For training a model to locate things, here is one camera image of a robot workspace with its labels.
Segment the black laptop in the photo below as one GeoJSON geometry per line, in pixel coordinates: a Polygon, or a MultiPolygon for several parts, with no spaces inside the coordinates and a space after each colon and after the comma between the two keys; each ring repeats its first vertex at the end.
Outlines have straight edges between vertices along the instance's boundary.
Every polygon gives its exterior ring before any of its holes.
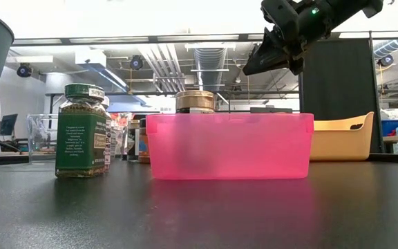
{"type": "Polygon", "coordinates": [[[250,113],[293,113],[293,110],[275,107],[251,107],[250,113]]]}

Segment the silver flexible air duct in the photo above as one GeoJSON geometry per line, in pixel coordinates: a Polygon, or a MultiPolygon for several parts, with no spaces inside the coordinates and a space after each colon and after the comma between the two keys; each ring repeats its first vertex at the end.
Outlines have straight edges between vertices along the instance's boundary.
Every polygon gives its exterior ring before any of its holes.
{"type": "Polygon", "coordinates": [[[195,48],[193,50],[199,89],[218,91],[227,55],[226,48],[195,48]]]}

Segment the bagel seasoning jar white lid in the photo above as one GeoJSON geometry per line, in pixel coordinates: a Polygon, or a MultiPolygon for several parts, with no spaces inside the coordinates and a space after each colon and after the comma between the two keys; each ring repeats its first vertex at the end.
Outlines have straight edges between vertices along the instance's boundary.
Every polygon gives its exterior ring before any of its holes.
{"type": "Polygon", "coordinates": [[[107,96],[104,97],[102,106],[105,109],[106,115],[106,149],[105,149],[105,159],[104,159],[104,172],[107,173],[111,165],[111,116],[107,109],[109,108],[110,100],[107,96]]]}

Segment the furikake jar tan lid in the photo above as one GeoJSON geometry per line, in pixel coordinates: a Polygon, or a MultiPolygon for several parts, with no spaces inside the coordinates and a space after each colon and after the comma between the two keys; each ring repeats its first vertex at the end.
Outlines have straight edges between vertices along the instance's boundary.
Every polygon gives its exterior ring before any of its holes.
{"type": "Polygon", "coordinates": [[[175,95],[176,113],[214,113],[215,95],[209,91],[190,90],[175,95]]]}
{"type": "Polygon", "coordinates": [[[137,161],[139,157],[140,121],[130,120],[127,133],[127,160],[137,161]]]}

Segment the pink plastic bin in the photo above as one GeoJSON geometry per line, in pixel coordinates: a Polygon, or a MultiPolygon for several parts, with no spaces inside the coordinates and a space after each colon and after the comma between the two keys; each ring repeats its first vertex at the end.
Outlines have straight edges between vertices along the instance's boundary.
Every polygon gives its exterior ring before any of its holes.
{"type": "Polygon", "coordinates": [[[311,113],[153,114],[151,173],[160,180],[293,179],[308,175],[311,113]]]}

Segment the yellow plastic bin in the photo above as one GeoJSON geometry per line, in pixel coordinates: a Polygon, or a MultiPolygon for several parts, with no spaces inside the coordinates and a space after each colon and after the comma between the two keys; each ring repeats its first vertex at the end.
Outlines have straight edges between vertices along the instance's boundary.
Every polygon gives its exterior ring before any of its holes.
{"type": "Polygon", "coordinates": [[[342,120],[315,120],[311,161],[362,161],[370,154],[374,112],[342,120]]]}

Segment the round black ceiling fixture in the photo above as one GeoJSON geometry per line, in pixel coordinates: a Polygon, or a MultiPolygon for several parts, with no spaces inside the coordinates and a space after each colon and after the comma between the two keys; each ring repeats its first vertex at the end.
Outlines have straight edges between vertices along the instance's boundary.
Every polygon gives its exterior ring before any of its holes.
{"type": "Polygon", "coordinates": [[[394,58],[392,55],[386,55],[378,60],[378,65],[382,67],[391,66],[394,63],[394,58]]]}
{"type": "Polygon", "coordinates": [[[130,61],[130,68],[132,70],[140,70],[143,67],[142,58],[139,55],[134,55],[130,61]]]}
{"type": "Polygon", "coordinates": [[[19,77],[30,77],[32,75],[32,68],[28,63],[21,63],[17,69],[19,77]]]}

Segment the green lid herb jar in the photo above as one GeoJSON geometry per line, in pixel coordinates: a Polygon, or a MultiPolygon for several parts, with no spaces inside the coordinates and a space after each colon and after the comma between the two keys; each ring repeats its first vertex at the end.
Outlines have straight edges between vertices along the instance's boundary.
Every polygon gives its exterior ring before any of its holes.
{"type": "Polygon", "coordinates": [[[106,171],[107,120],[103,88],[72,83],[64,87],[58,111],[55,176],[90,178],[106,171]]]}

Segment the black monitor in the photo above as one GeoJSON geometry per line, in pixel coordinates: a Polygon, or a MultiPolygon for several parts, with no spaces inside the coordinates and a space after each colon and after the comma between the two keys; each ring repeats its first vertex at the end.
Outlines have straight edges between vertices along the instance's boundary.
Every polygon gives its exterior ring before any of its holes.
{"type": "Polygon", "coordinates": [[[12,136],[14,134],[17,117],[17,113],[2,117],[2,121],[0,122],[0,136],[12,136]]]}

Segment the clear plastic bin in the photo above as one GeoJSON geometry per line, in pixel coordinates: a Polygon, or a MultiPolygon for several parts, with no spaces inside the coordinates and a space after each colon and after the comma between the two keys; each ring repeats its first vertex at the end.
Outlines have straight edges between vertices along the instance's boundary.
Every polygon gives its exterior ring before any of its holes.
{"type": "MultiPolygon", "coordinates": [[[[57,146],[58,114],[31,114],[27,116],[29,162],[54,160],[57,146]]],[[[125,158],[126,127],[112,119],[111,157],[125,158]]]]}

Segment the colourful floral bag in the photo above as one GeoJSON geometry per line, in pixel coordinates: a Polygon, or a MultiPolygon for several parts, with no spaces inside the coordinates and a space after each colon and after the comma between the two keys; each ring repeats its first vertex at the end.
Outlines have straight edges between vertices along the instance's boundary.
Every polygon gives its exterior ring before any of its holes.
{"type": "Polygon", "coordinates": [[[133,119],[134,114],[130,112],[110,113],[112,127],[122,129],[128,126],[130,120],[133,119]]]}

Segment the silver spiral air duct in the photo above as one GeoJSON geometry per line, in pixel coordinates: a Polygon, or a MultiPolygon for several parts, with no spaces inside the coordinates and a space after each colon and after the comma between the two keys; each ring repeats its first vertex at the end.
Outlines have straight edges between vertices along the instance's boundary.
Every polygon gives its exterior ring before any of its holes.
{"type": "Polygon", "coordinates": [[[375,59],[381,59],[385,56],[391,55],[398,50],[398,39],[392,39],[380,42],[373,46],[373,53],[375,59]]]}

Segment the black divider panel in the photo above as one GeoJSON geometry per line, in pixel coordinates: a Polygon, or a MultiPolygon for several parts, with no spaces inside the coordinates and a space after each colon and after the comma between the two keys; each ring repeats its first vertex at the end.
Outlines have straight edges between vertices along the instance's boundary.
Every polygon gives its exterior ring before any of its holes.
{"type": "Polygon", "coordinates": [[[382,153],[380,109],[372,44],[369,38],[314,43],[298,76],[300,111],[315,120],[339,120],[374,112],[370,153],[382,153]]]}

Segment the blue storage bin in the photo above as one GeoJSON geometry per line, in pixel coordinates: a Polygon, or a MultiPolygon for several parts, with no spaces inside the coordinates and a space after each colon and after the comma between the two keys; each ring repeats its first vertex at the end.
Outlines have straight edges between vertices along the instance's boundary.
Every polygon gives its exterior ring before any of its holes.
{"type": "Polygon", "coordinates": [[[398,120],[382,120],[382,135],[389,136],[398,127],[398,120]]]}

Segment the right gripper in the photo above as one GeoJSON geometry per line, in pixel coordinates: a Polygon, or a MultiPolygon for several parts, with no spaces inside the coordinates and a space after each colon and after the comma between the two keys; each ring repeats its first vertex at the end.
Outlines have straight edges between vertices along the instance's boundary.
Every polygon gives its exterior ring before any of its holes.
{"type": "Polygon", "coordinates": [[[288,68],[298,75],[303,71],[307,47],[323,36],[323,8],[315,0],[263,0],[261,10],[274,26],[264,29],[263,41],[249,56],[243,73],[288,68]]]}

